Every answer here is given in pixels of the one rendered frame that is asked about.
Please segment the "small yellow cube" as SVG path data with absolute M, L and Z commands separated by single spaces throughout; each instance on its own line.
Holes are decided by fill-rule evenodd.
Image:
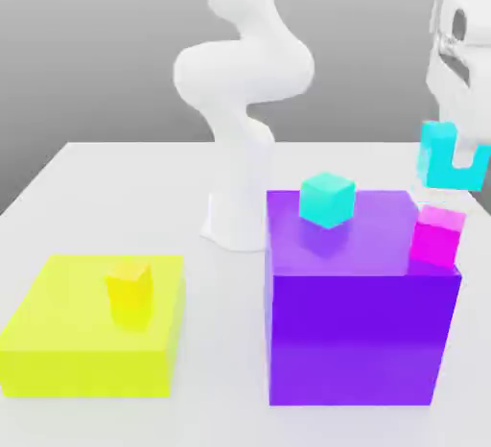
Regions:
M 121 259 L 106 273 L 105 286 L 114 323 L 126 331 L 143 332 L 152 316 L 151 263 Z

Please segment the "large purple box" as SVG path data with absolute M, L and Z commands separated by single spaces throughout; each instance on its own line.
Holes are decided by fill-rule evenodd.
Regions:
M 300 218 L 267 196 L 265 328 L 273 406 L 431 403 L 461 275 L 409 258 L 416 204 L 360 191 L 351 220 Z

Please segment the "small turquoise cube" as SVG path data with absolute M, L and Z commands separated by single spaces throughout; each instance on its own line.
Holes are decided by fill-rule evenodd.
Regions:
M 354 212 L 355 182 L 322 172 L 305 179 L 299 192 L 299 216 L 324 228 L 348 221 Z

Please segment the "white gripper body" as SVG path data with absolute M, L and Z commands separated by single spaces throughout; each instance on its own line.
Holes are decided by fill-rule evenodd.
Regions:
M 466 146 L 491 146 L 491 47 L 434 40 L 427 85 Z

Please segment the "small magenta cube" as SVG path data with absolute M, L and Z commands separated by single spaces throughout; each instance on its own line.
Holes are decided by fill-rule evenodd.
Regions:
M 463 212 L 425 204 L 414 226 L 409 258 L 451 269 L 465 221 Z

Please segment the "small cyan cube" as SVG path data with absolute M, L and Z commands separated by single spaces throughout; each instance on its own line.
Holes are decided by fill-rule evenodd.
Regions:
M 456 139 L 457 129 L 452 122 L 424 121 L 417 174 L 428 188 L 480 191 L 491 158 L 491 146 L 479 146 L 470 167 L 455 167 Z

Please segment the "large yellow box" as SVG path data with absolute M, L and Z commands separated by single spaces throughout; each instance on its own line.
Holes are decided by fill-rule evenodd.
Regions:
M 152 266 L 152 316 L 118 327 L 105 275 L 121 259 Z M 186 299 L 181 255 L 52 255 L 0 334 L 0 386 L 11 397 L 167 397 Z

